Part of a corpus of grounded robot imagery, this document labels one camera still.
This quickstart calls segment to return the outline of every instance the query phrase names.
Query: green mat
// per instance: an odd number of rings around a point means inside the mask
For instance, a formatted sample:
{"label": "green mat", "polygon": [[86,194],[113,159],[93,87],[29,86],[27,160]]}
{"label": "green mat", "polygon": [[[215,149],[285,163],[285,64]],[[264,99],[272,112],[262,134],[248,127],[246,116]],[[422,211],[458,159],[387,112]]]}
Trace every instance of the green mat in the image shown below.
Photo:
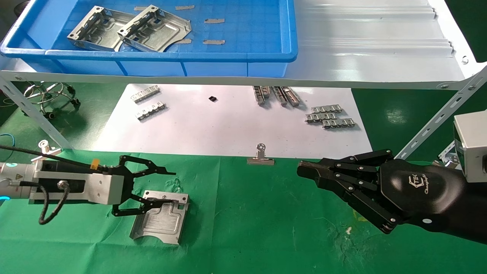
{"label": "green mat", "polygon": [[[62,155],[115,165],[120,153]],[[139,178],[135,192],[179,187],[189,194],[180,246],[130,239],[134,217],[114,217],[110,206],[66,205],[40,226],[41,205],[11,200],[0,207],[0,273],[485,272],[487,246],[410,225],[384,235],[333,193],[298,177],[298,159],[251,166],[243,157],[131,155],[177,172]]]}

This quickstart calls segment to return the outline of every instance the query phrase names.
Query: small black object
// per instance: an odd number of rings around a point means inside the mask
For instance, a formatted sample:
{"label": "small black object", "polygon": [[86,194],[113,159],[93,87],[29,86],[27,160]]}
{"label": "small black object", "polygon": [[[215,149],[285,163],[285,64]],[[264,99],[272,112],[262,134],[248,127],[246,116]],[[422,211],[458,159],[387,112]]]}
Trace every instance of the small black object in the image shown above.
{"label": "small black object", "polygon": [[73,96],[74,96],[74,95],[76,94],[76,90],[74,89],[74,87],[72,87],[72,86],[68,86],[68,87],[67,87],[67,89],[68,89],[68,92],[69,92],[71,95],[73,95]]}
{"label": "small black object", "polygon": [[29,4],[29,1],[22,2],[18,4],[17,6],[14,7],[14,14],[19,18],[19,16],[22,14],[24,11],[25,7]]}
{"label": "small black object", "polygon": [[56,118],[56,115],[54,115],[54,113],[52,113],[52,112],[46,112],[44,117],[46,117],[46,119],[48,119],[48,120],[52,120],[52,119]]}
{"label": "small black object", "polygon": [[81,105],[81,102],[79,101],[78,98],[73,98],[71,100],[71,104],[73,104],[73,106],[77,106],[77,105]]}

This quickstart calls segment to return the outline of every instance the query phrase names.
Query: metal ring stand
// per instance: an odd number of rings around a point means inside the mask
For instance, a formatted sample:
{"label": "metal ring stand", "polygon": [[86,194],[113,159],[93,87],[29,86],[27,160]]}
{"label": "metal ring stand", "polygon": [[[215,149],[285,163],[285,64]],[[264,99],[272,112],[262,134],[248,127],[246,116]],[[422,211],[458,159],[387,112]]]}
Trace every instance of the metal ring stand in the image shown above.
{"label": "metal ring stand", "polygon": [[34,105],[39,105],[40,111],[47,119],[51,120],[54,119],[56,116],[52,112],[46,112],[44,104],[56,99],[59,96],[66,97],[73,106],[79,106],[81,102],[78,98],[75,97],[75,89],[64,83],[64,82],[57,82],[51,85],[50,87],[46,88],[44,86],[44,81],[41,81],[40,84],[35,84],[34,82],[27,81],[30,86],[25,90],[24,96],[28,99],[34,99],[40,97],[39,102],[33,102]]}

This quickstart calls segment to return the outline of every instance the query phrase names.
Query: green floor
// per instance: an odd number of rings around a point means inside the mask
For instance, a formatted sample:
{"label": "green floor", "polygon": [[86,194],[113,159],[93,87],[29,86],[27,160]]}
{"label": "green floor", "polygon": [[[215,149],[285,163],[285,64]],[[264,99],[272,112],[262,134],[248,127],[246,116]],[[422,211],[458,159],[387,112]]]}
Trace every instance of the green floor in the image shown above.
{"label": "green floor", "polygon": [[[101,133],[125,86],[73,84],[76,96],[81,100],[81,106],[76,111],[71,104],[65,105],[62,98],[56,101],[53,107],[58,116],[52,121],[53,125],[75,147],[89,150]],[[457,114],[485,110],[486,91],[487,86],[481,88],[457,111]],[[390,148],[396,153],[454,93],[443,90],[353,90],[372,148]],[[16,106],[0,107],[0,117],[0,133],[13,134],[18,147],[37,150],[37,143],[47,138],[47,135]],[[434,132],[409,159],[434,160],[452,141],[452,119],[448,119]],[[10,145],[11,139],[0,137],[0,143]],[[0,151],[0,161],[4,161],[8,155],[8,152]],[[28,162],[29,159],[30,156],[15,152],[9,161]]]}

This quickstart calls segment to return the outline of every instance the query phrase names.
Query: white metal panel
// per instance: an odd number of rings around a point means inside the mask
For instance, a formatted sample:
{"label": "white metal panel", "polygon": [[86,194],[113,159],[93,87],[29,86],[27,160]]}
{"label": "white metal panel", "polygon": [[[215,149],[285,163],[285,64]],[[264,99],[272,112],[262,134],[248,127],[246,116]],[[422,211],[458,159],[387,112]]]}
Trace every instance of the white metal panel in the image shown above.
{"label": "white metal panel", "polygon": [[[148,88],[129,84],[92,150],[161,154],[255,156],[258,143],[269,157],[342,158],[372,150],[350,89],[293,88],[299,108],[271,94],[257,105],[250,86],[159,85],[161,93],[135,104],[130,96]],[[208,98],[215,96],[218,101]],[[154,102],[167,109],[139,122],[134,114]],[[306,124],[310,108],[339,104],[355,128],[323,130]]]}

